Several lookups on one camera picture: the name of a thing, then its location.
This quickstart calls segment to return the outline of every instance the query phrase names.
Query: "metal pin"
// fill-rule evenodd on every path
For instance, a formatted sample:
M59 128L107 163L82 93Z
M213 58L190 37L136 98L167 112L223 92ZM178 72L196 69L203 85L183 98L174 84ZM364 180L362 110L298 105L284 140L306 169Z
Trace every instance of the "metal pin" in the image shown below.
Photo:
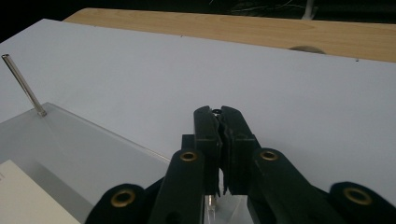
M37 114L41 117L45 117L47 115L47 112L44 110L43 106L38 102L37 98L35 98L35 95L33 94L32 90L30 89L29 85L23 78L20 70L18 69L17 65L12 61L11 56L8 54L4 54L1 56L6 65L8 66L9 70L11 71L12 75L18 80L20 83L23 91L26 93L27 97L29 98L30 102L32 102L32 105L35 107L35 110L37 111Z

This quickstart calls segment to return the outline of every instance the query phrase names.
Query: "black plastic part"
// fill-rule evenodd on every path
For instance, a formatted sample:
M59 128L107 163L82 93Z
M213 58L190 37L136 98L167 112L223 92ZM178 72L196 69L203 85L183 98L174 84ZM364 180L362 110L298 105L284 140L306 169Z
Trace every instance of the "black plastic part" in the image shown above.
M219 163L222 143L219 122L209 106L194 111L194 148L205 155L205 194L219 195Z
M204 155L198 150L174 154L163 179L149 224L202 224Z
M276 223L345 223L279 151L270 148L256 150L251 170L253 183L248 196L257 202L266 201Z
M134 193L134 200L126 206L115 207L111 200L121 190ZM122 184L108 190L91 210L86 224L126 224L141 223L140 212L145 201L145 191L137 185Z
M221 154L224 191L228 188L232 195L247 195L251 179L251 156L255 149L261 147L239 110L222 106L221 111L218 118L224 143Z
M334 184L330 190L329 202L348 223L396 222L396 208L372 190L358 184Z

